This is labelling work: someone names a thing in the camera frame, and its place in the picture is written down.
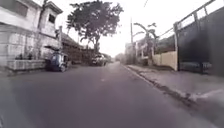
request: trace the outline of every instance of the window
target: window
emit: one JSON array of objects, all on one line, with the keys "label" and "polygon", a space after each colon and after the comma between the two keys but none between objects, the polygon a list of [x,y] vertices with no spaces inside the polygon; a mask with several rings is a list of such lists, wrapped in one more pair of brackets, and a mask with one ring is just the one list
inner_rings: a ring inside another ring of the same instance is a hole
[{"label": "window", "polygon": [[0,6],[26,17],[28,7],[17,0],[0,0]]},{"label": "window", "polygon": [[26,17],[28,11],[28,7],[19,1],[15,1],[14,4],[14,12]]},{"label": "window", "polygon": [[51,22],[51,23],[55,23],[55,17],[53,16],[53,15],[49,15],[49,22]]}]

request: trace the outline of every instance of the curb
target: curb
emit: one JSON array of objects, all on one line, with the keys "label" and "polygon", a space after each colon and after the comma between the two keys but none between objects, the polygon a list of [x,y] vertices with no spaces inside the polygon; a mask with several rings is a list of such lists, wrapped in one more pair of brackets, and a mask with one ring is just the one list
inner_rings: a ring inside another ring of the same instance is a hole
[{"label": "curb", "polygon": [[145,77],[144,75],[141,74],[141,71],[138,71],[138,70],[136,70],[134,68],[131,68],[131,67],[125,66],[125,65],[124,65],[124,67],[129,69],[129,70],[131,70],[131,71],[133,71],[133,72],[135,72],[138,75],[138,77],[141,77],[145,81],[151,83],[154,87],[156,87],[159,90],[165,92],[165,94],[168,94],[169,96],[171,96],[171,97],[181,101],[186,106],[192,107],[192,106],[196,105],[195,100],[191,97],[190,94],[184,94],[184,93],[181,93],[181,92],[179,92],[177,90],[172,90],[172,89],[170,89],[167,86],[161,85],[161,84],[155,82],[154,80]]}]

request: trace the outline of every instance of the street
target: street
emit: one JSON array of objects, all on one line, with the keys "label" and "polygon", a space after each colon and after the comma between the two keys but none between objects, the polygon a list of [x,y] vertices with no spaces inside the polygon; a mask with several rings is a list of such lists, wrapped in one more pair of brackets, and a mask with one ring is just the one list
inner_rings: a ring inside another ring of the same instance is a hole
[{"label": "street", "polygon": [[0,84],[4,128],[215,128],[119,63]]}]

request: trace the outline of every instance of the white building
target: white building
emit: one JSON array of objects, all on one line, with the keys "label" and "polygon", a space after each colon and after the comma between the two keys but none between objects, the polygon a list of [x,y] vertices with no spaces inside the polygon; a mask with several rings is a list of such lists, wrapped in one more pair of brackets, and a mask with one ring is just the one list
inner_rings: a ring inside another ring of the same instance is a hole
[{"label": "white building", "polygon": [[45,46],[61,48],[55,20],[62,10],[48,2],[40,16],[42,4],[43,0],[0,0],[0,67],[21,55],[44,59],[50,53]]},{"label": "white building", "polygon": [[32,0],[1,0],[0,23],[37,31],[41,5]]}]

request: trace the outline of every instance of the car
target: car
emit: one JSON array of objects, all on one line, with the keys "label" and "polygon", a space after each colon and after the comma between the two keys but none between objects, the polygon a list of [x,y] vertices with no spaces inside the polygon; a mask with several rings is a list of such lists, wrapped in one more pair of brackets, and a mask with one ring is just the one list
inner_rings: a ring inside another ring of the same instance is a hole
[{"label": "car", "polygon": [[97,54],[91,58],[91,65],[94,66],[105,66],[107,63],[106,58],[102,54]]}]

